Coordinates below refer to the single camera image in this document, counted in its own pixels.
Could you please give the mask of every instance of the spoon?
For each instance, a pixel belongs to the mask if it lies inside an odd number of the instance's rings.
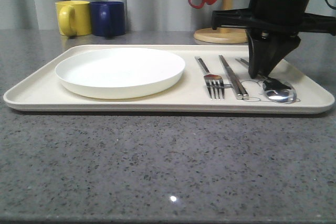
[[[242,63],[245,67],[248,66],[248,61],[242,58],[236,58],[236,60]],[[264,90],[264,95],[268,100],[282,104],[290,104],[296,101],[296,90],[290,83],[281,82],[278,79],[263,76],[262,74],[259,74],[259,76],[265,79],[262,88]]]

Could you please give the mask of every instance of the countertop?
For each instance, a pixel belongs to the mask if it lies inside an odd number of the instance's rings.
[[[336,95],[336,39],[287,61]],[[0,31],[0,92],[84,44],[198,44]],[[318,115],[19,112],[0,102],[0,222],[336,223],[336,111]]]

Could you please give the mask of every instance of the fork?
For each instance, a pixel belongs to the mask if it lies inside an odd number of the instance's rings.
[[[221,76],[218,76],[216,74],[210,73],[209,69],[207,68],[204,61],[201,59],[201,57],[196,56],[195,59],[197,62],[201,65],[202,71],[204,72],[204,81],[206,84],[206,87],[208,89],[209,95],[211,99],[224,99],[225,97],[225,85],[223,82],[223,78]]]

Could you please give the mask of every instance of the fork handle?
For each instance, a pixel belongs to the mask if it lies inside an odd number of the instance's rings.
[[[206,64],[204,61],[201,59],[199,56],[195,56],[195,59],[198,61],[198,63],[201,65],[202,70],[204,71],[205,74],[210,74],[209,69],[207,68]]]

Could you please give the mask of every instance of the wooden mug stand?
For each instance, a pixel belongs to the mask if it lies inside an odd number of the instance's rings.
[[[232,0],[223,0],[223,10],[232,9]],[[194,38],[204,42],[218,44],[246,43],[247,37],[244,29],[239,28],[204,28],[194,33]]]

